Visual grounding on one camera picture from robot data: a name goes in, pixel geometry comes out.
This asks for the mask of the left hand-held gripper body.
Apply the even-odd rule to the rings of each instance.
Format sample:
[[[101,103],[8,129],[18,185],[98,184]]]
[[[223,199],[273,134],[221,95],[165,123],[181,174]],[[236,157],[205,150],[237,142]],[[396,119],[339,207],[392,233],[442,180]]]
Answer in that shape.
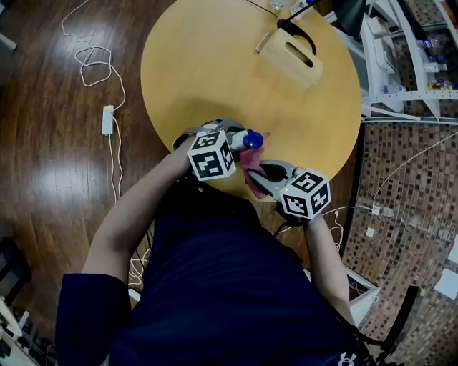
[[[235,173],[231,135],[223,130],[222,123],[214,130],[193,127],[187,133],[195,135],[187,154],[200,181],[226,178]]]

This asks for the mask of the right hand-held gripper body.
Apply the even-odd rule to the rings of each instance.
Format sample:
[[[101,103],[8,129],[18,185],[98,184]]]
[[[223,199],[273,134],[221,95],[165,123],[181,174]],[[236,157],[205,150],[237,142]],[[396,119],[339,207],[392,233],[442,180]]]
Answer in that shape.
[[[270,173],[276,179],[273,198],[286,214],[313,219],[330,203],[329,181],[322,173],[293,166],[272,166]]]

